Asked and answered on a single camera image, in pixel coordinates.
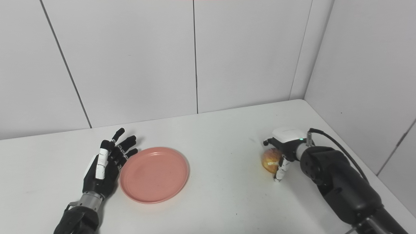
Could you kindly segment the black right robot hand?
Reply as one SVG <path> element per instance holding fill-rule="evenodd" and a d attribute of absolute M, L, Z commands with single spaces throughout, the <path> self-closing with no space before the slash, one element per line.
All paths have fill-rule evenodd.
<path fill-rule="evenodd" d="M 291 163 L 299 162 L 302 153 L 308 148 L 306 145 L 306 133 L 292 127 L 280 127 L 272 132 L 272 136 L 263 141 L 264 146 L 273 146 L 272 151 L 278 154 L 276 162 L 267 162 L 270 166 L 276 166 L 273 179 L 281 182 Z"/>

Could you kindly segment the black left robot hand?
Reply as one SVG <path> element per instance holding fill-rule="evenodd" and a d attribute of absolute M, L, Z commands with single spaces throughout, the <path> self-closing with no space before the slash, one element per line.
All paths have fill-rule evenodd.
<path fill-rule="evenodd" d="M 135 135 L 117 143 L 124 133 L 125 129 L 120 128 L 113 138 L 101 142 L 99 152 L 84 177 L 83 193 L 97 193 L 103 200 L 113 194 L 122 167 L 138 152 L 134 147 L 137 144 Z"/>

